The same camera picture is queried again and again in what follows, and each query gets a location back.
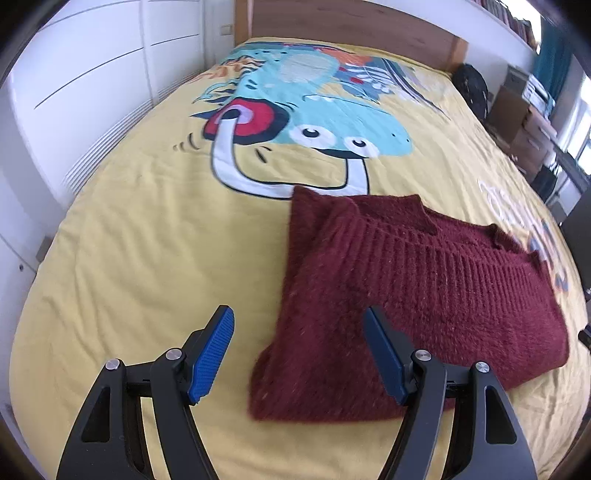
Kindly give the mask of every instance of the cartoon creature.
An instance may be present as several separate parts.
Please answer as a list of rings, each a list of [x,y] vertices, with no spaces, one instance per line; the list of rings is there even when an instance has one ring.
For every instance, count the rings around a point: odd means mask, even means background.
[[[294,185],[300,184],[260,181],[247,176],[236,162],[234,144],[264,143],[254,149],[263,163],[267,162],[267,151],[271,150],[268,144],[272,143],[297,144],[342,159],[345,162],[342,184],[306,185],[332,195],[369,193],[367,158],[406,155],[412,151],[404,127],[393,115],[376,106],[377,94],[372,93],[373,98],[360,94],[357,97],[362,100],[357,100],[320,93],[325,84],[340,83],[337,73],[344,70],[342,60],[361,63],[373,57],[359,57],[334,47],[270,42],[246,44],[232,54],[233,59],[236,57],[252,57],[260,67],[249,67],[246,73],[240,72],[239,79],[212,85],[197,100],[216,103],[221,108],[194,115],[208,119],[203,136],[213,141],[212,170],[231,189],[289,199]],[[355,84],[355,89],[347,91],[363,92],[360,90],[363,80],[351,80],[350,84]],[[382,94],[384,84],[384,80],[379,84]]]

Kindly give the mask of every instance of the red sweater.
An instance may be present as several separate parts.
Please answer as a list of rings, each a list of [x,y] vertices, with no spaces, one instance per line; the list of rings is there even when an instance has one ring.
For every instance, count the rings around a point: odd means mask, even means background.
[[[252,372],[256,419],[388,419],[362,315],[441,361],[484,360],[506,388],[564,365],[564,320],[545,263],[496,225],[434,212],[418,195],[323,196],[296,187],[275,338]]]

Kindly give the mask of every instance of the power outlet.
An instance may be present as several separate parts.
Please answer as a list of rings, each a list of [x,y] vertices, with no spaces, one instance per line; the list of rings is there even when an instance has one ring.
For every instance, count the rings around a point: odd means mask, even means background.
[[[220,27],[220,35],[232,35],[234,33],[234,25],[222,25]]]

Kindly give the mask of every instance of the yellow duvet cover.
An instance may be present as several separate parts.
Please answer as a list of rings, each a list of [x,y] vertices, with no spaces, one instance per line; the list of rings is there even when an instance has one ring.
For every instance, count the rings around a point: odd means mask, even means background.
[[[152,361],[228,304],[235,334],[193,409],[219,477],[378,477],[400,419],[294,424],[247,413],[249,377],[279,311],[295,184],[332,195],[418,193],[433,210],[497,223],[540,251],[570,357],[509,396],[546,479],[581,421],[591,367],[576,339],[587,322],[579,277],[548,210],[444,74],[383,51],[280,38],[243,44],[154,108],[61,224],[28,296],[10,376],[18,424],[49,476],[107,359]],[[430,479],[441,475],[452,417]]]

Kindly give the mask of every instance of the teal curtain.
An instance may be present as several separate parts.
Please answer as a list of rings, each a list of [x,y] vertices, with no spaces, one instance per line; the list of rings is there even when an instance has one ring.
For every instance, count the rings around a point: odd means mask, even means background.
[[[541,21],[542,43],[533,74],[552,98],[557,99],[569,72],[573,51],[558,28],[544,18]]]

